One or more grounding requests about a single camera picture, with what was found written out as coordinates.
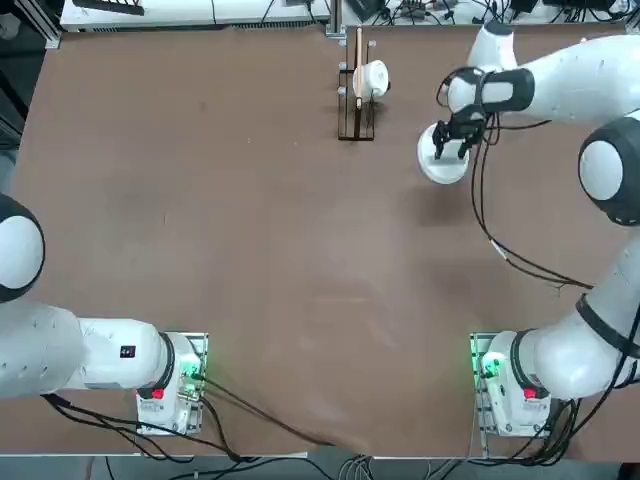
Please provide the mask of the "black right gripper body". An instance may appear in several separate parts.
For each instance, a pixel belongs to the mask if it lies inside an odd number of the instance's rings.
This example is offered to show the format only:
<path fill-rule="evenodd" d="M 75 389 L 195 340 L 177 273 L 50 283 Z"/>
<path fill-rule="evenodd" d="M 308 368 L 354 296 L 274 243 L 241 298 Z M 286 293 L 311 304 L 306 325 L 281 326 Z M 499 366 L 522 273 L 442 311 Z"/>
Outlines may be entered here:
<path fill-rule="evenodd" d="M 471 111 L 452 112 L 447 125 L 449 137 L 476 137 L 486 129 L 488 117 L 485 113 Z"/>

